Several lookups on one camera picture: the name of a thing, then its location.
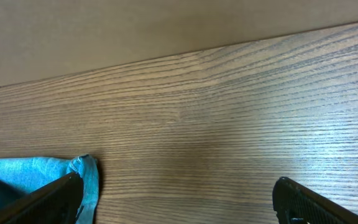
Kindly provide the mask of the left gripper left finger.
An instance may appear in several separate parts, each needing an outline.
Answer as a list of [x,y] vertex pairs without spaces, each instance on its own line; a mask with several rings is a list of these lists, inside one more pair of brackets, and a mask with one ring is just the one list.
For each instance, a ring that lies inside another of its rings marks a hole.
[[76,223],[83,179],[71,172],[0,209],[0,224]]

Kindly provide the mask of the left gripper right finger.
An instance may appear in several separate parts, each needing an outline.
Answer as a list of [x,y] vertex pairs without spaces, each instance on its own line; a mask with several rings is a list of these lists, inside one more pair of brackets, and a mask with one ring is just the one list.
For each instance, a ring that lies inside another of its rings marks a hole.
[[279,224],[358,224],[358,215],[288,177],[272,192]]

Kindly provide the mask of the blue denim cloth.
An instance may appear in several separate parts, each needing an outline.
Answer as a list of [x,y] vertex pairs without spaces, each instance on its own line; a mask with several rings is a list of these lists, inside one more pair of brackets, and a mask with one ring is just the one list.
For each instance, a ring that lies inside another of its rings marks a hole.
[[98,162],[91,155],[74,159],[53,157],[25,157],[0,159],[0,181],[17,193],[29,194],[71,172],[84,182],[83,200],[77,223],[93,223],[99,199]]

